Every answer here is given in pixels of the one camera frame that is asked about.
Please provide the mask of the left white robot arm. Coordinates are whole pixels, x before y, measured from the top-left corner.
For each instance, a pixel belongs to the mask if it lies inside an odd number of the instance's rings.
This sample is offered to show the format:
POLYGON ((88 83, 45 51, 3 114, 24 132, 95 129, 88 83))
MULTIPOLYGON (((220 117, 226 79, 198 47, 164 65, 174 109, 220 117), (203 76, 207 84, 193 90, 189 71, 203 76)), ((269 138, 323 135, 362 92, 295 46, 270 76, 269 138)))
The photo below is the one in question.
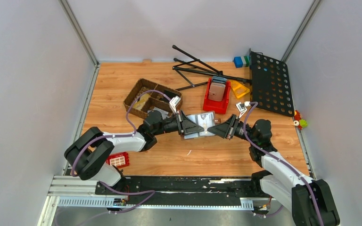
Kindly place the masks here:
POLYGON ((110 155, 121 152, 143 152, 152 148, 157 135, 178 132, 180 136, 204 131, 190 120, 183 111, 164 119, 159 111, 151 111, 137 128, 135 134, 102 132, 98 127, 89 128, 64 152, 72 166, 72 174, 81 180, 94 179, 107 185, 113 194, 125 190, 123 175, 107 163, 110 155))

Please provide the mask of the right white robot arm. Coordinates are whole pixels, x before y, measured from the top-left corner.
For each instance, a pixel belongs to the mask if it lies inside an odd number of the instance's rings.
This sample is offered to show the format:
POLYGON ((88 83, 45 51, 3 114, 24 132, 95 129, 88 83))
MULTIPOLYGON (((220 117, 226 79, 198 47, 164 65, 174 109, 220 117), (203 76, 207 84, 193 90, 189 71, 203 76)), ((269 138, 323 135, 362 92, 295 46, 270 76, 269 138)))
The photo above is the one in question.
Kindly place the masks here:
POLYGON ((259 119, 252 127, 232 115, 207 130, 222 138, 239 137, 250 143, 249 154, 262 171, 252 174, 250 190, 268 194, 292 215, 297 226, 338 226, 340 217, 330 187, 289 164, 271 143, 271 122, 259 119))

